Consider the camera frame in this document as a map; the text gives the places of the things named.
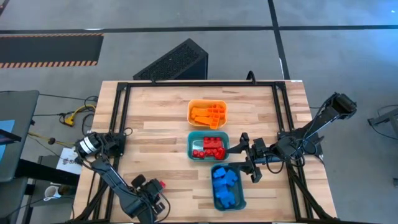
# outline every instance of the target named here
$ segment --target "black and orange caution tape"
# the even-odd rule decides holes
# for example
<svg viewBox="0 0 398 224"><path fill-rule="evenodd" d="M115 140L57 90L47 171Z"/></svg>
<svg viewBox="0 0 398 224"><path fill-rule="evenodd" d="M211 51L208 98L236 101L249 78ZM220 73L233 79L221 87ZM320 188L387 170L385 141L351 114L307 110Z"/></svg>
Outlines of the black and orange caution tape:
<svg viewBox="0 0 398 224"><path fill-rule="evenodd" d="M0 35L0 68L95 66L104 34Z"/></svg>

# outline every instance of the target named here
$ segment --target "gray floor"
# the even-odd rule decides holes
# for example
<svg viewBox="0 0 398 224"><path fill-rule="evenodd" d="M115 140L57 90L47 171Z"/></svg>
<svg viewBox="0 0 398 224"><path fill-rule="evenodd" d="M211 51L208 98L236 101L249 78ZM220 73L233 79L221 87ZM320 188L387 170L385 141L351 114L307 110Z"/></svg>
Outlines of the gray floor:
<svg viewBox="0 0 398 224"><path fill-rule="evenodd" d="M280 26L389 25L398 23L396 1L274 1ZM267 1L244 0L82 0L57 2L10 0L0 29L89 29L123 27L264 25L270 26ZM357 114L322 131L325 164L338 212L343 220L396 223L397 141L376 134L366 119L384 105L397 104L398 30L281 32L291 79L303 80L312 106L334 91L358 102ZM257 79L281 79L272 31L106 34L98 66L0 70L1 90L31 90L65 96L97 95L103 80L132 75L191 38L210 55L210 79L242 79L253 70ZM81 102L40 97L37 113L72 110ZM37 118L32 130L64 141L81 137L57 118ZM388 125L380 131L392 134ZM57 152L61 147L54 147ZM35 161L50 152L28 141L22 157ZM35 208L31 223L65 221L70 205Z"/></svg>

